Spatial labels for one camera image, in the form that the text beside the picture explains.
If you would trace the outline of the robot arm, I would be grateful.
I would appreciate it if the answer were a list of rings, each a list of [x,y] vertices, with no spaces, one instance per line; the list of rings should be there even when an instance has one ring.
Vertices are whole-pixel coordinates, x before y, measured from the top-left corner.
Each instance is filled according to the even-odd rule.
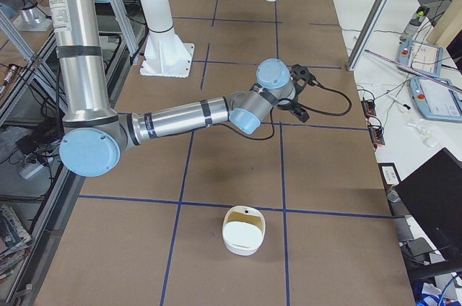
[[[263,61],[247,92],[201,100],[153,113],[118,113],[110,106],[95,0],[49,0],[68,110],[59,154],[81,176],[112,170],[121,154],[149,139],[174,136],[221,123],[252,134],[274,108],[308,119],[297,100],[316,78],[300,65],[276,58]]]

